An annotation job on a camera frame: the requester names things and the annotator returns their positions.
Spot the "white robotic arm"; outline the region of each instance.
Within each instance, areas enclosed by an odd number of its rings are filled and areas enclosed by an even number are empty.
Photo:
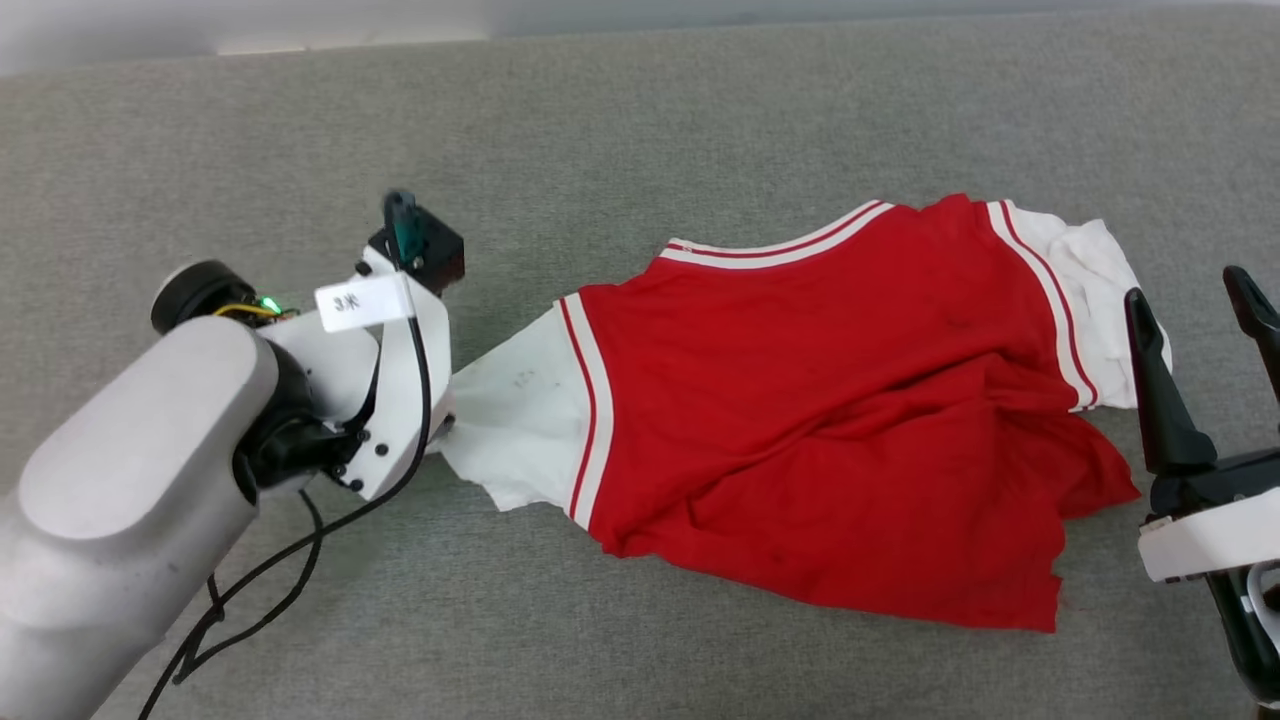
[[[325,332],[319,313],[264,311],[225,266],[197,264],[156,300],[160,341],[36,450],[0,502],[0,719],[91,716],[261,493],[325,473],[379,498],[416,468],[424,432],[448,429],[448,315],[433,291],[461,277],[462,241],[406,193],[384,210],[357,273],[403,278],[410,318],[380,345]]]

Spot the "white wall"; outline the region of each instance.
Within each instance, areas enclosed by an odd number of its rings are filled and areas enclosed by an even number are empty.
[[[0,74],[214,53],[1162,1],[1184,0],[0,0]]]

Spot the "cable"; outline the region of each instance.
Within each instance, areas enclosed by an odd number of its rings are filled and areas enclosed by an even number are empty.
[[[397,273],[402,272],[403,268],[401,263],[399,249],[397,247],[396,251],[393,251],[393,249],[390,247],[390,238],[396,237],[392,222],[392,208],[399,205],[401,202],[402,201],[399,200],[399,196],[393,193],[388,196],[383,209],[387,228],[388,231],[390,231],[388,233],[390,237],[388,238],[387,243],[388,246],[385,249],[387,256],[392,263],[392,268]],[[228,305],[224,309],[230,309],[230,307],[233,306]],[[417,359],[419,384],[422,391],[422,428],[419,432],[417,443],[413,447],[412,460],[410,460],[408,468],[404,470],[404,474],[401,475],[401,478],[396,480],[396,484],[393,484],[390,489],[384,492],[381,496],[371,500],[362,507],[352,510],[347,515],[339,518],[338,520],[328,525],[324,525],[317,520],[319,511],[316,511],[315,505],[311,502],[311,498],[307,497],[306,493],[301,493],[303,501],[307,503],[307,509],[312,511],[312,521],[316,523],[316,529],[311,534],[296,541],[293,544],[285,547],[284,550],[276,552],[271,557],[259,564],[256,568],[246,573],[243,578],[237,580],[236,584],[228,588],[227,592],[221,593],[221,596],[218,594],[218,585],[214,582],[212,577],[210,575],[207,587],[212,605],[209,607],[209,610],[205,611],[205,614],[200,618],[200,620],[196,621],[195,628],[187,634],[182,644],[178,646],[178,650],[169,660],[169,665],[165,666],[164,673],[160,674],[160,679],[151,689],[151,694],[147,697],[146,705],[142,706],[142,711],[138,714],[138,720],[147,720],[151,716],[151,712],[155,710],[156,703],[160,701],[160,694],[164,692],[165,687],[168,687],[170,679],[174,679],[174,684],[180,682],[180,679],[175,678],[175,674],[179,673],[179,667],[184,662],[193,662],[196,665],[189,671],[184,673],[182,675],[182,679],[189,676],[191,673],[193,673],[197,667],[200,667],[210,659],[212,659],[214,655],[232,647],[233,644],[241,642],[242,639],[251,637],[252,634],[257,633],[268,624],[270,624],[273,620],[275,620],[282,612],[284,612],[284,610],[287,610],[289,605],[292,605],[293,601],[297,600],[297,596],[301,594],[302,587],[306,585],[306,580],[311,578],[311,571],[315,569],[315,560],[319,559],[319,546],[321,538],[332,533],[335,533],[346,528],[347,525],[355,523],[356,520],[364,518],[365,515],[369,515],[374,510],[378,510],[379,507],[389,502],[393,497],[399,495],[399,492],[404,489],[404,487],[408,486],[408,483],[413,479],[413,475],[417,474],[419,468],[422,466],[422,459],[426,455],[426,446],[430,443],[431,373],[426,357],[426,343],[422,341],[422,329],[417,324],[417,318],[416,316],[407,318],[406,323],[408,323],[410,337],[413,341],[413,355]],[[243,591],[246,587],[248,587],[250,583],[252,583],[255,579],[262,575],[262,573],[266,573],[271,568],[279,565],[287,557],[292,556],[294,552],[302,550],[308,544],[312,544],[315,547],[307,559],[307,565],[303,568],[298,583],[283,601],[280,601],[279,603],[276,603],[274,609],[271,609],[271,612],[268,612],[268,615],[264,616],[262,620],[260,620],[252,628],[241,633],[239,635],[236,635],[223,643],[219,643],[218,646],[210,648],[207,652],[202,655],[197,655],[200,651],[200,642],[204,639],[205,633],[207,633],[209,628],[211,628],[221,618],[225,616],[227,603],[233,597],[239,594],[241,591]]]
[[[232,302],[230,305],[223,305],[214,311],[214,315],[221,318],[228,313],[248,313],[251,315],[259,315],[260,318],[279,318],[279,313],[273,313],[266,307],[259,307],[256,305],[244,305],[242,302]]]

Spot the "gray fabric surface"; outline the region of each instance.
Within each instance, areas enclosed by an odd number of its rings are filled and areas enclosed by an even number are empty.
[[[872,197],[961,191],[1101,217],[1202,428],[1224,452],[1272,443],[1275,402],[1219,273],[1243,264],[1280,297],[1277,37],[1280,10],[1215,6],[5,79],[0,489],[152,342],[148,304],[172,269],[216,256],[305,301],[347,272],[389,186],[470,243],[468,278],[447,295],[458,366],[580,284],[637,273],[669,236],[759,245]],[[1092,419],[1146,486],[1135,416]],[[355,507],[317,492],[329,516]],[[1207,592],[1146,579],[1143,515],[1132,503],[1070,524],[1057,635],[972,632],[607,557],[556,510],[492,511],[435,460],[326,543],[287,616],[170,688],[157,717],[1242,716]],[[306,528],[301,503],[269,503],[223,577]],[[232,624],[296,569],[264,579]],[[100,717],[137,714],[174,642]]]

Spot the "striped trim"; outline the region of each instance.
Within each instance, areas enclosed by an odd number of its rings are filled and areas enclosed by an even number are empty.
[[[733,270],[786,265],[836,247],[892,209],[888,202],[873,200],[817,232],[765,247],[731,249],[672,240],[659,258]]]
[[[1085,410],[1097,405],[1098,389],[1084,373],[1084,364],[1080,363],[1080,352],[1075,341],[1075,322],[1071,318],[1071,305],[1066,301],[1066,293],[1053,274],[1053,268],[1033,250],[1014,227],[1011,215],[1012,202],[988,202],[987,211],[991,217],[991,227],[1005,241],[1014,252],[1021,258],[1023,263],[1030,268],[1039,281],[1044,297],[1048,300],[1050,310],[1053,314],[1053,327],[1056,329],[1055,350],[1057,351],[1057,366],[1066,384],[1075,389],[1079,404],[1074,410]]]
[[[573,343],[582,379],[586,380],[586,396],[590,402],[590,420],[586,428],[586,443],[582,447],[582,461],[573,483],[573,495],[566,503],[568,516],[584,529],[591,529],[591,511],[595,497],[600,492],[600,479],[609,460],[609,446],[613,443],[613,393],[609,389],[609,375],[604,370],[604,357],[600,346],[595,343],[595,333],[586,319],[582,299],[575,292],[561,299],[561,313],[564,315],[564,328]]]

